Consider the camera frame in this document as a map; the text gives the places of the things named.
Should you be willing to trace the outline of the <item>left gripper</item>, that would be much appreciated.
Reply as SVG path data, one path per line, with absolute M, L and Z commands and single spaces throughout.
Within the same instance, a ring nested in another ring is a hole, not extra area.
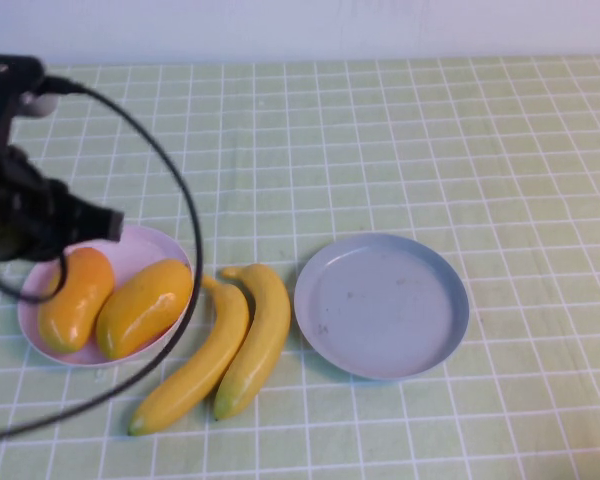
M 91 240 L 118 242 L 124 213 L 69 193 L 41 174 L 18 147 L 0 151 L 0 263 L 48 261 L 68 246 Z

